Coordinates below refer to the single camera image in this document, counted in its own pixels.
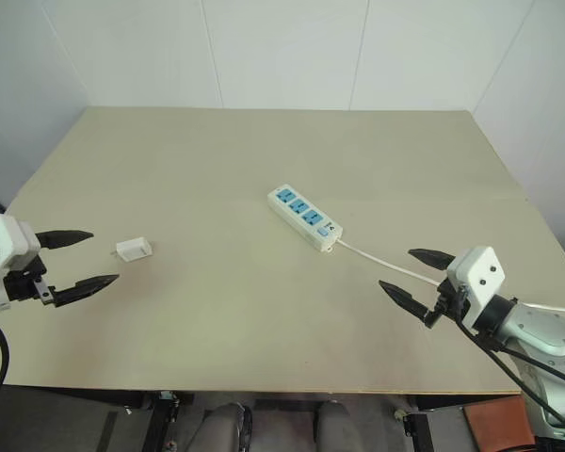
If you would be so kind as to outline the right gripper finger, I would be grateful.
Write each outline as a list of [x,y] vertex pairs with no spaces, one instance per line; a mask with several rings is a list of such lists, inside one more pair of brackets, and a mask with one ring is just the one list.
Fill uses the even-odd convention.
[[447,270],[450,264],[456,259],[454,255],[439,250],[410,249],[408,250],[408,254],[423,264],[441,271]]
[[389,282],[379,281],[379,286],[397,306],[420,321],[425,320],[428,314],[428,307],[416,301],[410,293]]

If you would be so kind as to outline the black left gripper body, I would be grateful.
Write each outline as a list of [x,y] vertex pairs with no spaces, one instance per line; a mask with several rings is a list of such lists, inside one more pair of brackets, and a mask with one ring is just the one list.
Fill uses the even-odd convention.
[[44,305],[55,302],[55,288],[44,280],[46,266],[37,255],[23,270],[11,270],[4,278],[9,301],[39,299]]

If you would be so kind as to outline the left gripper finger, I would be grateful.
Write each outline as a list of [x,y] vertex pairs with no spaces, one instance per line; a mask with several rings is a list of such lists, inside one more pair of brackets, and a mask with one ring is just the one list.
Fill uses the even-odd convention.
[[51,303],[55,307],[62,307],[89,298],[108,287],[118,278],[119,274],[96,276],[77,282],[73,287],[61,291],[56,291],[54,287],[51,287],[53,297]]
[[55,250],[90,239],[94,234],[78,230],[57,230],[37,233],[36,237],[43,249]]

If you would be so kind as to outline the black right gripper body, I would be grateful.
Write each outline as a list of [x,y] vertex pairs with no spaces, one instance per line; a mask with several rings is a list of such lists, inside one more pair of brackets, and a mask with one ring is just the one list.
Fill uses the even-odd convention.
[[455,288],[445,278],[437,287],[437,295],[434,307],[425,307],[423,322],[427,328],[432,329],[443,316],[452,321],[463,320],[467,310],[466,290],[463,287]]

